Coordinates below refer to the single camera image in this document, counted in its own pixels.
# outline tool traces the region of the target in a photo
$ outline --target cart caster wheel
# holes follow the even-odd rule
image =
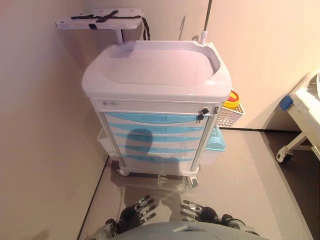
[[[286,147],[281,148],[278,153],[276,154],[276,161],[284,165],[287,162],[289,162],[293,158],[292,153],[290,153],[288,150],[286,150]]]
[[[198,187],[198,179],[195,176],[186,176],[186,183],[191,187],[191,188],[196,188]]]
[[[127,176],[129,176],[129,174],[130,174],[130,172],[128,172],[128,171],[123,171],[123,170],[121,170],[121,169],[118,169],[118,173],[119,173],[121,176],[123,176],[123,177],[127,177]]]

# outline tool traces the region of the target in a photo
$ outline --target red lid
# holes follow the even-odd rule
[[[239,101],[239,96],[238,96],[238,94],[236,94],[236,92],[234,92],[234,91],[231,91],[228,101],[229,101],[229,102]]]

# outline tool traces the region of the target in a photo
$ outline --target white wire basket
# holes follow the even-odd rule
[[[245,114],[245,110],[241,103],[234,110],[222,107],[215,124],[221,128],[230,128]]]

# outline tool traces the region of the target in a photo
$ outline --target beige wall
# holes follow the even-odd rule
[[[208,0],[83,0],[92,8],[141,8],[152,40],[199,35]],[[227,65],[246,116],[234,127],[297,129],[276,109],[306,73],[320,67],[319,0],[213,0],[208,40]]]
[[[104,165],[81,89],[98,52],[89,34],[55,26],[81,8],[0,2],[0,239],[76,239]]]

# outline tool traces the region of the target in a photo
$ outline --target yellow container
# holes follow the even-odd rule
[[[229,99],[224,102],[223,107],[226,109],[235,110],[235,108],[239,105],[240,99],[236,92],[231,91]]]

